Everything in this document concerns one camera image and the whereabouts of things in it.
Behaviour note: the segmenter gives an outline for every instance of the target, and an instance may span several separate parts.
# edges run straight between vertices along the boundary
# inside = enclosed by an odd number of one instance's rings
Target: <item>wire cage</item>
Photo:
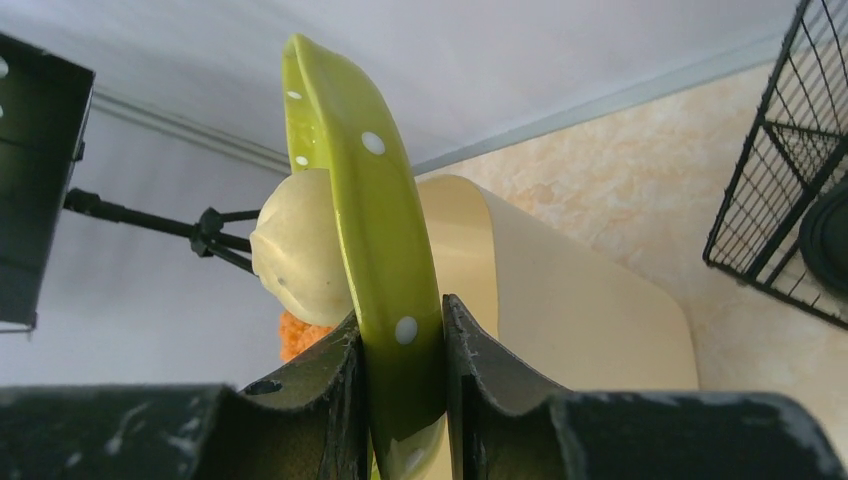
[[[704,261],[848,330],[804,264],[807,209],[846,179],[848,0],[802,0],[710,232]]]

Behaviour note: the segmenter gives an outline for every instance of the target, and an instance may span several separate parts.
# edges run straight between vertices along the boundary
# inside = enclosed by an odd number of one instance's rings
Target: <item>white polka dot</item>
[[[365,148],[374,155],[382,155],[386,153],[386,144],[384,144],[383,139],[374,132],[363,133],[362,144],[365,145]]]
[[[409,454],[409,457],[406,458],[406,471],[414,469],[421,462],[421,459],[424,458],[424,450],[420,448],[416,448]]]
[[[412,317],[403,317],[395,325],[395,340],[401,345],[409,345],[418,335],[418,322]]]

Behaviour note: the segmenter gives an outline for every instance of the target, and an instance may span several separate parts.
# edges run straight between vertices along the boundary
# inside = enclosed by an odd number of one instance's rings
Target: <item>ceiling molding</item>
[[[284,175],[291,174],[289,157],[285,153],[234,137],[99,86],[95,87],[91,108],[236,160],[252,163]]]
[[[632,108],[683,90],[695,88],[728,75],[774,62],[780,52],[780,42],[782,39],[782,33],[780,35],[771,35],[742,48],[724,52],[705,61],[661,75],[621,92],[557,112],[528,125],[426,160],[414,165],[412,170],[416,175],[438,170],[439,168],[469,158],[478,157],[532,138],[541,137],[583,122],[588,122],[595,118]],[[752,109],[756,108],[756,102],[758,101],[759,99],[752,99]]]
[[[694,88],[704,83],[774,61],[782,35],[769,36],[745,47],[725,52],[674,72],[659,76],[624,91],[607,95],[523,127],[450,151],[413,166],[416,175],[500,150],[551,132],[577,125],[620,110]],[[183,139],[284,175],[291,174],[288,155],[215,130],[192,120],[139,103],[124,95],[96,88],[92,108],[138,125]]]

